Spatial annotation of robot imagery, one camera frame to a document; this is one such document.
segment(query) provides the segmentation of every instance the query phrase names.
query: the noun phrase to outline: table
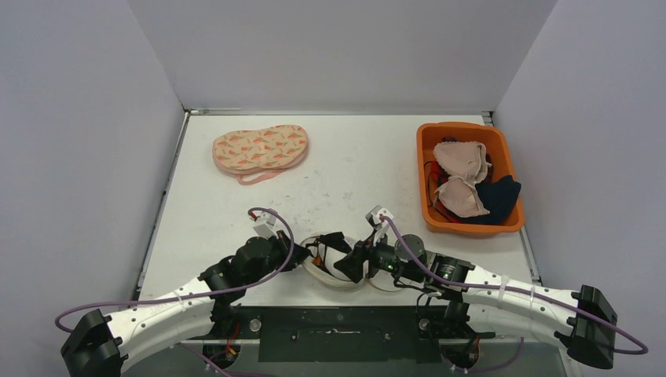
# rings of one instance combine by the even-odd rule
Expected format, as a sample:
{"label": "table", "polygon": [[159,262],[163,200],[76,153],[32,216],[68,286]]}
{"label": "table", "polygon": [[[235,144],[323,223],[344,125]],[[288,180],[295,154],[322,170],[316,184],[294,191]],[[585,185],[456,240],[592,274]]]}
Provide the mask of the table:
{"label": "table", "polygon": [[[254,236],[250,207],[278,210],[297,241],[315,232],[343,231],[355,239],[371,231],[365,214],[381,204],[399,229],[420,236],[426,249],[531,281],[519,233],[483,239],[431,233],[421,215],[416,130],[424,123],[483,124],[480,115],[197,115],[190,116],[140,281],[150,299],[198,276]],[[213,140],[232,130],[298,124],[310,150],[293,170],[252,186],[238,185],[213,164]],[[390,276],[376,277],[390,287]],[[245,306],[395,306],[415,304],[418,292],[384,293],[366,285],[332,291],[303,269],[253,288]]]}

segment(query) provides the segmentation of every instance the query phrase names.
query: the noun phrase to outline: purple cable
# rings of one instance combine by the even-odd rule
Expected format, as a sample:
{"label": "purple cable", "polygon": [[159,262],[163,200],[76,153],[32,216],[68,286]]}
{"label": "purple cable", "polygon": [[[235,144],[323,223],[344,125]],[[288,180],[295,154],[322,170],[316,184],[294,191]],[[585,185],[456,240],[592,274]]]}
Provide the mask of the purple cable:
{"label": "purple cable", "polygon": [[291,231],[291,227],[287,223],[286,220],[284,220],[280,215],[278,215],[277,212],[274,210],[270,210],[268,208],[260,208],[260,207],[254,207],[251,208],[250,210],[247,211],[248,214],[251,214],[252,212],[259,210],[262,212],[269,213],[273,216],[275,216],[280,222],[284,225],[284,228],[287,229],[287,233],[289,233],[289,239],[291,241],[291,244],[289,245],[289,253],[287,254],[287,257],[284,259],[284,262],[282,262],[282,265],[278,267],[273,273],[268,275],[267,277],[256,281],[252,284],[248,285],[243,285],[242,287],[234,287],[234,288],[229,288],[229,289],[222,289],[220,291],[211,291],[211,292],[204,292],[204,293],[196,293],[194,295],[187,295],[187,296],[181,296],[179,297],[172,297],[172,298],[161,298],[159,300],[145,300],[145,301],[108,301],[108,302],[95,302],[92,304],[85,304],[81,306],[76,306],[75,308],[71,308],[69,310],[65,310],[62,312],[58,317],[56,317],[56,327],[59,328],[60,330],[64,332],[71,333],[72,329],[65,327],[61,321],[64,317],[80,312],[81,310],[87,310],[87,309],[96,309],[96,308],[102,308],[106,306],[132,306],[132,305],[157,305],[157,304],[166,304],[168,302],[177,302],[180,300],[188,300],[190,298],[201,298],[201,297],[209,297],[209,296],[215,296],[215,295],[226,295],[228,293],[232,292],[237,292],[237,291],[243,291],[248,288],[256,287],[259,284],[263,284],[269,280],[271,280],[273,277],[275,277],[278,273],[280,273],[285,266],[287,266],[287,263],[291,260],[291,256],[294,254],[294,247],[295,247],[295,241],[294,241],[294,233]]}
{"label": "purple cable", "polygon": [[[443,278],[437,276],[435,273],[433,273],[432,271],[430,271],[430,270],[429,270],[429,269],[428,269],[428,268],[427,268],[427,267],[426,267],[426,266],[425,266],[425,265],[424,265],[424,264],[423,264],[423,263],[422,263],[422,262],[416,257],[416,255],[414,255],[414,252],[412,252],[412,249],[410,249],[409,246],[407,245],[407,243],[404,241],[404,238],[403,238],[402,235],[400,234],[400,231],[397,230],[397,227],[396,227],[395,223],[393,223],[393,220],[391,220],[390,218],[384,217],[384,216],[382,216],[382,215],[380,215],[380,218],[382,219],[382,221],[386,221],[386,222],[389,224],[389,226],[390,226],[391,229],[393,230],[393,233],[395,233],[396,237],[397,237],[398,240],[400,241],[400,244],[401,244],[402,247],[407,251],[407,253],[409,254],[410,258],[412,258],[412,260],[414,261],[414,263],[416,263],[416,265],[417,265],[420,269],[422,269],[423,272],[425,272],[427,276],[432,277],[433,279],[435,279],[436,281],[438,281],[438,282],[440,282],[440,283],[442,283],[442,284],[444,284],[444,285],[451,285],[451,286],[453,286],[453,287],[476,288],[476,289],[485,289],[485,290],[493,289],[493,290],[497,290],[497,291],[502,290],[502,287],[499,286],[499,285],[485,285],[485,284],[467,284],[467,283],[458,283],[458,282],[456,282],[456,281],[445,280],[445,279],[443,279]],[[526,290],[526,289],[518,288],[518,287],[509,287],[509,286],[506,286],[504,289],[505,289],[506,291],[516,292],[516,293],[520,293],[520,294],[522,294],[522,295],[528,295],[528,296],[530,296],[530,295],[532,294],[532,292],[530,292],[530,291],[528,291],[528,290]],[[536,293],[536,292],[535,292],[535,293],[534,293],[534,297],[539,298],[539,299],[541,299],[541,300],[544,300],[545,302],[549,302],[549,303],[551,303],[551,304],[553,304],[553,305],[557,305],[557,306],[560,306],[560,307],[562,307],[562,308],[565,308],[565,309],[571,310],[571,311],[573,311],[573,312],[576,312],[576,313],[580,314],[581,316],[587,317],[587,318],[589,318],[589,319],[591,319],[591,320],[593,320],[593,321],[595,321],[595,322],[597,322],[597,323],[599,323],[599,324],[602,324],[602,325],[606,326],[607,328],[609,328],[609,329],[615,331],[617,334],[620,334],[620,335],[624,336],[626,339],[629,339],[629,341],[631,341],[632,343],[634,343],[635,345],[637,345],[637,346],[639,346],[639,347],[641,348],[640,350],[618,350],[618,349],[614,349],[614,350],[613,350],[614,353],[622,353],[622,354],[625,354],[625,355],[644,355],[644,354],[648,353],[648,348],[647,348],[647,346],[646,346],[643,342],[641,342],[640,340],[638,340],[638,339],[637,339],[636,337],[634,337],[633,335],[627,333],[625,330],[622,330],[621,328],[617,327],[616,325],[611,324],[611,323],[610,323],[609,321],[607,321],[607,320],[604,320],[604,319],[602,319],[602,318],[600,318],[600,317],[597,317],[597,316],[595,316],[594,314],[588,313],[588,312],[586,312],[585,310],[582,310],[582,309],[576,308],[575,306],[571,306],[571,305],[569,305],[569,304],[567,304],[567,303],[565,303],[565,302],[561,302],[561,301],[556,300],[556,299],[554,299],[554,298],[550,298],[550,297],[548,297],[548,296],[546,296],[546,295],[542,295],[541,293]]]}
{"label": "purple cable", "polygon": [[[514,356],[511,357],[511,359],[509,359],[509,360],[507,360],[507,361],[504,361],[502,364],[493,365],[492,367],[474,368],[474,370],[473,370],[473,369],[467,369],[467,373],[484,373],[484,372],[492,372],[492,371],[496,371],[496,370],[499,370],[499,369],[502,369],[502,368],[506,368],[506,367],[508,367],[509,365],[513,364],[514,361],[518,360],[518,358],[520,357],[520,355],[521,355],[521,353],[522,353],[522,347],[523,347],[524,345],[525,345],[525,339],[521,337],[521,341],[520,341],[520,343],[518,343],[518,349],[516,350],[516,353],[514,353]],[[453,364],[453,363],[452,363],[452,362],[446,357],[446,355],[444,355],[444,359],[446,359],[446,361],[448,361],[449,363],[451,363],[451,365],[453,365],[454,367],[456,367],[456,370],[457,370],[457,371],[464,372],[464,371],[466,370],[465,368],[461,368],[461,367],[459,367],[459,366]]]}
{"label": "purple cable", "polygon": [[186,346],[183,343],[178,343],[178,345],[182,348],[185,348],[187,351],[194,353],[196,356],[200,357],[203,361],[206,361],[206,364],[210,365],[211,368],[213,368],[214,371],[217,373],[223,375],[224,377],[273,377],[272,375],[263,375],[260,373],[246,373],[246,372],[228,372],[225,371],[224,369],[218,367],[209,357],[206,357],[203,353],[194,350],[193,348],[190,348]]}

